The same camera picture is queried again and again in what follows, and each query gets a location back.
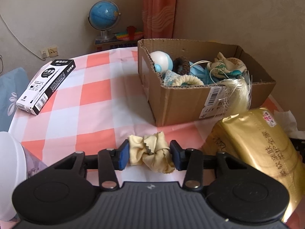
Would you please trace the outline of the cream yellow scrunchie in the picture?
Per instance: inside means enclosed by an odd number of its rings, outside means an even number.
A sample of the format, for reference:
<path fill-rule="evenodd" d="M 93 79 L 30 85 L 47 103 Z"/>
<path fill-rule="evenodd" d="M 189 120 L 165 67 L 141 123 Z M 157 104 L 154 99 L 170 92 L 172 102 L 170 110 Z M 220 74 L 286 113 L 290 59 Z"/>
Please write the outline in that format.
<path fill-rule="evenodd" d="M 163 131 L 143 137 L 130 135 L 128 142 L 130 165 L 145 164 L 154 173 L 170 174 L 175 170 Z"/>

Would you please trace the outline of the blonde fibre tassel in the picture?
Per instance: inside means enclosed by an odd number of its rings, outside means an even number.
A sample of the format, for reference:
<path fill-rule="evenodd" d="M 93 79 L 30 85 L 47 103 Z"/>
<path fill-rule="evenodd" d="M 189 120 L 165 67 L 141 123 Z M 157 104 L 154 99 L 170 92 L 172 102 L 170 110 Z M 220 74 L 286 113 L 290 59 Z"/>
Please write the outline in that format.
<path fill-rule="evenodd" d="M 252 92 L 252 81 L 249 77 L 222 80 L 219 85 L 224 87 L 224 97 L 221 102 L 225 109 L 225 116 L 248 111 Z"/>

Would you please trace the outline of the blue face mask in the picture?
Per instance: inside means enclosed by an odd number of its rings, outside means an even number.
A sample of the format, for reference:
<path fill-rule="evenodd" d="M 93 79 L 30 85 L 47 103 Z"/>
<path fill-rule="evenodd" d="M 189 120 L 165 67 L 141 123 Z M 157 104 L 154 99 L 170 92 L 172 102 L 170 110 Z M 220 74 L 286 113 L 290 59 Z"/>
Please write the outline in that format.
<path fill-rule="evenodd" d="M 196 63 L 189 62 L 190 65 L 189 75 L 197 77 L 204 83 L 204 85 L 210 85 L 216 83 L 216 81 L 211 77 L 210 71 L 207 68 L 207 64 L 210 63 L 211 62 L 208 60 L 200 60 L 197 61 Z"/>

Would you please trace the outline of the brown hair scrunchie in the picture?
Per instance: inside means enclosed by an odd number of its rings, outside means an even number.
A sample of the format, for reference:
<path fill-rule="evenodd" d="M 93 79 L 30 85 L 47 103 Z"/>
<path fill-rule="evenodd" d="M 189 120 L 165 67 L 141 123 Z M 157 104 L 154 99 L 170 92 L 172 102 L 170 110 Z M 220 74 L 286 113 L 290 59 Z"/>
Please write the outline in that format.
<path fill-rule="evenodd" d="M 188 75 L 190 73 L 190 64 L 189 61 L 181 56 L 173 60 L 173 72 L 177 73 L 178 75 Z"/>

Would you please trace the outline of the cream floral fabric pouch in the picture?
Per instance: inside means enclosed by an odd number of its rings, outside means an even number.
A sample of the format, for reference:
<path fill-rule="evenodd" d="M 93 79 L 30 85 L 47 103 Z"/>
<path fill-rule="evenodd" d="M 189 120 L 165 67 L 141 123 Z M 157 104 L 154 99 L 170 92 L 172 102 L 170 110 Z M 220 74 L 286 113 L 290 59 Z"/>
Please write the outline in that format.
<path fill-rule="evenodd" d="M 207 64 L 211 76 L 217 79 L 236 79 L 247 71 L 246 65 L 238 58 L 226 58 L 221 52 L 213 63 Z"/>

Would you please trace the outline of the blue white round plush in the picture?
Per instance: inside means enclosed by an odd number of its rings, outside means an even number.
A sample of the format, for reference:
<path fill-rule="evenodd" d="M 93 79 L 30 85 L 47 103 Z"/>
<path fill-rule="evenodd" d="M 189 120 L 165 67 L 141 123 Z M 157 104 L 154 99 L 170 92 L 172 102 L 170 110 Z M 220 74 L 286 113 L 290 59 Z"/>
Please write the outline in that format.
<path fill-rule="evenodd" d="M 167 70 L 173 70 L 173 61 L 166 52 L 154 51 L 149 55 L 156 72 L 164 74 Z"/>

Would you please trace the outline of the blue lace fabric pouch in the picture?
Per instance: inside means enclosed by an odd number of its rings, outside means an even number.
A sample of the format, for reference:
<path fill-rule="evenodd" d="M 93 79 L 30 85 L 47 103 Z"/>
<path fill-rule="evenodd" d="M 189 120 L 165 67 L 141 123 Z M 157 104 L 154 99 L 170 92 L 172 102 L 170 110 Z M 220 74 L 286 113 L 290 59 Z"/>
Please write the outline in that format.
<path fill-rule="evenodd" d="M 163 84 L 167 87 L 175 87 L 175 86 L 181 86 L 181 75 L 177 74 L 176 72 L 173 72 L 171 70 L 167 70 L 164 73 L 163 77 Z"/>

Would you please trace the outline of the gold tissue pack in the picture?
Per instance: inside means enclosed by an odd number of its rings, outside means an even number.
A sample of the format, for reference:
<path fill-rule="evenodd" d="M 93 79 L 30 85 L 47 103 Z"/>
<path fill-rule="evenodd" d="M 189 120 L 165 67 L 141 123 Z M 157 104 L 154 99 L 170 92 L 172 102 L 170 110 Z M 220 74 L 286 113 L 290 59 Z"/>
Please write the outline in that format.
<path fill-rule="evenodd" d="M 286 222 L 304 197 L 304 167 L 288 135 L 266 108 L 222 118 L 207 136 L 203 152 L 221 150 L 281 182 L 290 201 Z"/>

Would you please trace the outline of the brown cardboard box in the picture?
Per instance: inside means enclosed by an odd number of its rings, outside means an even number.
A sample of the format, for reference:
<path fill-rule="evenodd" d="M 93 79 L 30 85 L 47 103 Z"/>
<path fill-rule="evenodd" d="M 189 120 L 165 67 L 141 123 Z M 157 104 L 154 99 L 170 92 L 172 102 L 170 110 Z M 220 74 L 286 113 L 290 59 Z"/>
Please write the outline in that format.
<path fill-rule="evenodd" d="M 221 52 L 226 57 L 243 61 L 252 78 L 251 108 L 260 107 L 275 87 L 276 81 L 240 46 L 186 39 L 142 39 L 137 43 L 138 73 L 147 100 L 158 127 L 193 122 L 214 115 L 224 109 L 220 106 L 223 92 L 206 86 L 167 87 L 162 76 L 155 72 L 149 54 L 166 52 L 172 60 L 186 57 L 191 62 L 213 61 Z"/>

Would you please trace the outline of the white lid plastic jar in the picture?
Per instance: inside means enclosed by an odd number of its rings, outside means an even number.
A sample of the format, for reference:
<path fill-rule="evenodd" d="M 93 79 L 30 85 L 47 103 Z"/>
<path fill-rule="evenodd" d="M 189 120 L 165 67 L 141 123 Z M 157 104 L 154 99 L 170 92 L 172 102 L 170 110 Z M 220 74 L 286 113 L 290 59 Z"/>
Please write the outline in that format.
<path fill-rule="evenodd" d="M 12 204 L 14 189 L 24 180 L 47 168 L 47 165 L 6 131 L 1 132 L 0 144 L 1 220 L 14 221 L 17 219 Z"/>

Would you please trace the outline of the blue floral cushion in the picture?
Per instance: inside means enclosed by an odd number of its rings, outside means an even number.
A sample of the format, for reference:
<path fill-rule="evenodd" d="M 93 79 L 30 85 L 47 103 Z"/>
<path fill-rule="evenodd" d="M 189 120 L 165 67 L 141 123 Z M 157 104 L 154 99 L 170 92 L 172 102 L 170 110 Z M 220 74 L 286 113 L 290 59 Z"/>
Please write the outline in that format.
<path fill-rule="evenodd" d="M 19 67 L 2 75 L 0 81 L 0 131 L 8 131 L 17 109 L 15 104 L 26 90 L 29 79 L 26 71 Z"/>

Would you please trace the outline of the colourful toy on stand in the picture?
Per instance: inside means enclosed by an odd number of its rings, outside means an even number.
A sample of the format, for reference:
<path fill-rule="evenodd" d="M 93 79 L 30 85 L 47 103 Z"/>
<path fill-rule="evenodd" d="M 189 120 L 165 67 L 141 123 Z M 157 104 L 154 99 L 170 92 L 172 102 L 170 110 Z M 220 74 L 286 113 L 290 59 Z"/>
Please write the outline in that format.
<path fill-rule="evenodd" d="M 144 37 L 144 33 L 137 30 L 137 28 L 134 26 L 128 26 L 126 31 L 116 33 L 115 37 L 117 40 L 121 41 L 134 41 L 142 39 Z"/>

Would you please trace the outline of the blue desk globe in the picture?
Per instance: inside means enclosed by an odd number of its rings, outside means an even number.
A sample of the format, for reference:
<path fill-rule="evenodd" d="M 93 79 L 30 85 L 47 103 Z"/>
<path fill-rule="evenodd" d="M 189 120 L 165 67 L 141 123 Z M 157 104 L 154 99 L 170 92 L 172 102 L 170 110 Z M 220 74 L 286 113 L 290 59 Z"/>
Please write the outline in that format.
<path fill-rule="evenodd" d="M 119 22 L 121 13 L 118 6 L 112 1 L 96 2 L 88 14 L 89 24 L 100 32 L 99 40 L 107 42 L 115 36 L 111 29 Z"/>

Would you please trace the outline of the orange pink curtain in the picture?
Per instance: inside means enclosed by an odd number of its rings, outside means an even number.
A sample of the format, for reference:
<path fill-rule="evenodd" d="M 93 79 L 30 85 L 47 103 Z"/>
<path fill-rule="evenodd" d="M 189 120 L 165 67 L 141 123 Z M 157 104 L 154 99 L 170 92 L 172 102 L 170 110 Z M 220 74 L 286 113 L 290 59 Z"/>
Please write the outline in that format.
<path fill-rule="evenodd" d="M 172 38 L 176 0 L 143 0 L 144 37 Z"/>

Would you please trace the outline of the wall power socket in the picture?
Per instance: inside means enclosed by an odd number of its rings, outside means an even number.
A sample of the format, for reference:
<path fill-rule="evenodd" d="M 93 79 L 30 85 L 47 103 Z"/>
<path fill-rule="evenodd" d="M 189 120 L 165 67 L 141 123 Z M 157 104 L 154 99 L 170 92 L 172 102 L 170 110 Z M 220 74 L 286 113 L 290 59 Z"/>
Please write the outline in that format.
<path fill-rule="evenodd" d="M 45 60 L 49 57 L 57 57 L 58 56 L 58 48 L 57 46 L 44 48 L 40 50 L 41 58 Z"/>

